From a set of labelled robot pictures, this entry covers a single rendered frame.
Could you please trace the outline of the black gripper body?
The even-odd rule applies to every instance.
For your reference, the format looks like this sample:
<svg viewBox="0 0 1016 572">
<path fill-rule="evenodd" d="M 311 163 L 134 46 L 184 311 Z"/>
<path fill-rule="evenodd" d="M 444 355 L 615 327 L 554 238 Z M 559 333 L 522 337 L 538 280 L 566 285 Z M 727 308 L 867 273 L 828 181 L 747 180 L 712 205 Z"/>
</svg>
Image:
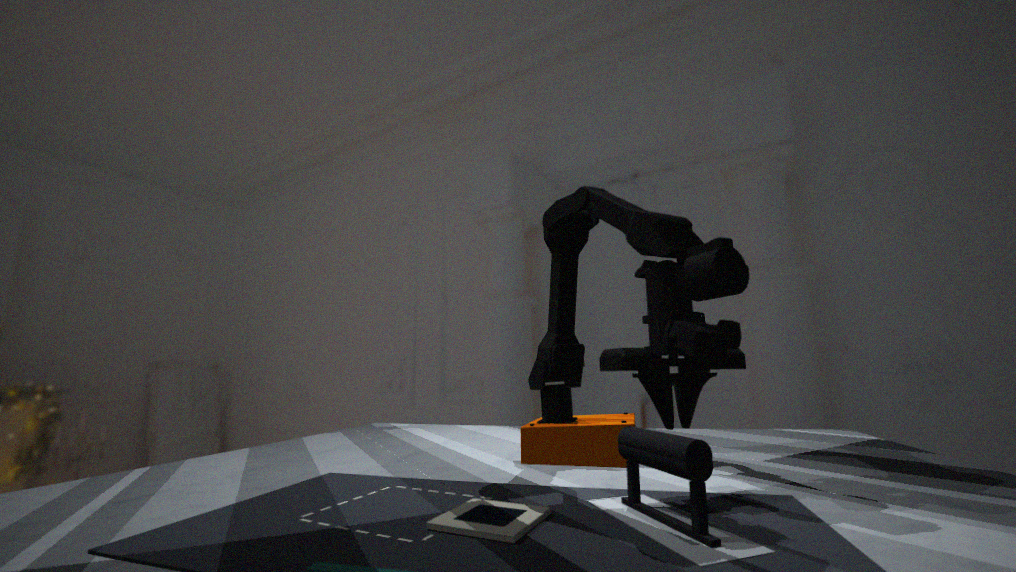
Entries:
<svg viewBox="0 0 1016 572">
<path fill-rule="evenodd" d="M 681 311 L 681 318 L 693 320 L 690 304 L 662 304 L 647 307 L 642 324 L 648 324 L 649 345 L 644 348 L 604 349 L 600 371 L 635 371 L 638 373 L 670 373 L 670 366 L 677 366 L 678 373 L 710 373 L 710 369 L 746 369 L 742 349 L 728 349 L 726 359 L 717 357 L 695 358 L 685 351 L 663 349 L 663 331 L 671 311 Z M 684 356 L 684 358 L 679 358 Z M 669 355 L 669 358 L 662 358 Z"/>
</svg>

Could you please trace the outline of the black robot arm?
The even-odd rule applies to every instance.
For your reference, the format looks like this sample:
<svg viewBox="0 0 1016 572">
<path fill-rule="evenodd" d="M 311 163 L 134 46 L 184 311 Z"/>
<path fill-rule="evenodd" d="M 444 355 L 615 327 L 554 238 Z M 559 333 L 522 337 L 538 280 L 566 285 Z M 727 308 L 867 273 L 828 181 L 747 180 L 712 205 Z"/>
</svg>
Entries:
<svg viewBox="0 0 1016 572">
<path fill-rule="evenodd" d="M 573 423 L 571 388 L 580 388 L 584 344 L 575 336 L 578 257 L 588 242 L 589 231 L 599 220 L 626 234 L 628 243 L 641 255 L 677 258 L 660 262 L 644 260 L 635 278 L 645 278 L 647 307 L 690 304 L 744 292 L 749 270 L 728 238 L 704 243 L 686 218 L 654 213 L 611 194 L 605 188 L 583 186 L 555 201 L 543 215 L 544 240 L 551 252 L 548 331 L 539 342 L 528 382 L 539 390 L 541 423 Z M 674 315 L 673 315 L 674 313 Z M 702 317 L 701 317 L 702 315 Z M 740 322 L 705 322 L 703 313 L 693 320 L 671 311 L 663 331 L 663 349 L 679 347 L 695 358 L 726 359 L 738 349 Z M 549 382 L 564 382 L 545 385 Z"/>
</svg>

